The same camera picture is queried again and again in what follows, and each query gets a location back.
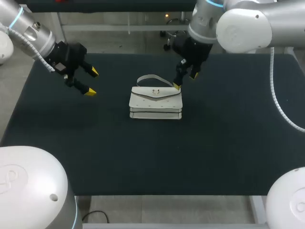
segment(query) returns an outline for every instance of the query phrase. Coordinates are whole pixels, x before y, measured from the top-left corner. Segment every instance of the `cable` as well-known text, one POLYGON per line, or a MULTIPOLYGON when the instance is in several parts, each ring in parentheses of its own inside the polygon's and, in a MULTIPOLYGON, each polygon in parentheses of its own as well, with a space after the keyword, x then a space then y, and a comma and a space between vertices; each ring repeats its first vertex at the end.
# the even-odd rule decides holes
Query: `cable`
POLYGON ((280 112, 281 116, 295 129, 297 129, 298 131, 301 131, 303 133, 305 133, 305 129, 299 127, 298 125, 296 125, 293 121, 291 121, 287 115, 284 113, 284 111, 282 110, 280 104, 278 103, 278 100, 276 98, 275 95, 275 85, 274 85, 274 81, 273 81, 273 73, 274 73, 274 59, 275 59, 275 49, 274 47, 271 48, 271 58, 270 58, 270 87, 271 87, 271 94, 272 94, 272 98, 273 101, 276 105, 276 108, 278 109, 278 111, 280 112))
POLYGON ((18 33, 17 31, 4 26, 9 32, 13 33, 14 35, 16 35, 19 39, 21 39, 23 42, 26 43, 27 46, 30 47, 30 49, 32 49, 32 51, 35 53, 35 56, 38 57, 38 59, 41 61, 41 63, 49 70, 49 72, 54 72, 55 69, 49 65, 44 58, 40 55, 40 53, 37 51, 37 49, 28 41, 28 39, 26 39, 24 36, 22 36, 20 33, 18 33))
POLYGON ((90 214, 95 213, 95 212, 101 212, 101 213, 103 213, 103 214, 105 215, 105 217, 106 217, 107 223, 110 223, 110 222, 109 222, 109 218, 108 218, 107 214, 106 214, 104 211, 91 211, 91 212, 87 213, 87 214, 82 218, 82 221, 84 221, 84 220, 86 219, 87 216, 89 216, 90 214))

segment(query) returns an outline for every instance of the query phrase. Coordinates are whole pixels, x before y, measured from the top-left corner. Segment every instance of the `dark table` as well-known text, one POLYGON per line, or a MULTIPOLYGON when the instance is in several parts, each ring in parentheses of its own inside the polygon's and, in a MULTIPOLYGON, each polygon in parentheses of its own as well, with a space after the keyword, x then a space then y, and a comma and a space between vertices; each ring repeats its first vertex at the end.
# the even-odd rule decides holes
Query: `dark table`
MULTIPOLYGON (((180 121, 134 120, 128 107, 139 76, 171 80, 179 58, 87 60, 99 79, 76 76, 94 98, 35 63, 1 143, 53 154, 76 195, 266 195, 281 175, 305 166, 305 135, 271 97, 269 55, 211 55, 198 80, 185 79, 180 121)), ((283 110, 304 127, 305 78, 292 56, 276 55, 274 80, 283 110)))
POLYGON ((32 12, 170 12, 193 11, 196 0, 17 0, 32 12))

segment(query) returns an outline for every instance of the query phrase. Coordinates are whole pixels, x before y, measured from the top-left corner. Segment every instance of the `handbag handle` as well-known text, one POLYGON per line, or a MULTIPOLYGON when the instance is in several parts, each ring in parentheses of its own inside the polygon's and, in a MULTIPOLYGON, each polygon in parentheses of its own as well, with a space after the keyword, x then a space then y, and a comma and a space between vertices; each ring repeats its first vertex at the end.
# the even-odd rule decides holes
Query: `handbag handle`
POLYGON ((146 79, 156 79, 156 80, 159 80, 159 81, 161 81, 161 82, 163 82, 163 83, 166 83, 167 85, 173 87, 173 84, 172 84, 172 83, 170 83, 169 81, 167 81, 167 80, 165 80, 165 79, 163 79, 163 78, 161 78, 161 77, 159 77, 159 76, 157 76, 157 75, 144 75, 144 76, 141 76, 141 77, 138 78, 138 80, 137 80, 137 86, 140 87, 140 86, 139 86, 139 82, 142 81, 142 80, 146 80, 146 79))

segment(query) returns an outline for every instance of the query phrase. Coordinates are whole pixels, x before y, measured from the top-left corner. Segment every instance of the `white handbag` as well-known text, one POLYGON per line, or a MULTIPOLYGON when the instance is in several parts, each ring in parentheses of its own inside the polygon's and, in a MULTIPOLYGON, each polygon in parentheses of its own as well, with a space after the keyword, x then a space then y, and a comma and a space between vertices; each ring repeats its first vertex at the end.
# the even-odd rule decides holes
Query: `white handbag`
POLYGON ((132 87, 129 101, 130 118, 140 119, 181 119, 181 89, 177 90, 167 80, 157 75, 144 75, 132 87), (145 79, 157 79, 170 87, 140 87, 139 82, 145 79))

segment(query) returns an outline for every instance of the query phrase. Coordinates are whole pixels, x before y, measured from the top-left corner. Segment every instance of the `gray floor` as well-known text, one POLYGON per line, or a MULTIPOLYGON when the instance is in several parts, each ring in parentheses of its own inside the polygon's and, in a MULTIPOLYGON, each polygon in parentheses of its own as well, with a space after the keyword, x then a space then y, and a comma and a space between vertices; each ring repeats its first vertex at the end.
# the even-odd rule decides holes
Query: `gray floor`
MULTIPOLYGON (((63 23, 124 23, 122 17, 111 13, 93 14, 79 19, 78 14, 63 14, 63 23)), ((36 14, 40 21, 48 24, 47 14, 36 14)), ((145 15, 137 13, 131 17, 131 23, 142 23, 145 15)), ((149 23, 163 23, 159 14, 146 15, 149 23)), ((70 42, 81 42, 88 52, 98 53, 164 53, 166 39, 161 39, 158 32, 69 32, 66 37, 70 42)), ((215 46, 213 53, 221 53, 215 46)), ((304 52, 297 51, 297 56, 304 66, 304 52)), ((0 139, 10 119, 17 99, 22 91, 33 60, 19 50, 0 67, 0 139)), ((254 223, 249 197, 224 196, 99 196, 80 197, 82 214, 93 210, 105 211, 111 223, 254 223)), ((96 213, 88 217, 88 222, 105 222, 105 217, 96 213)))

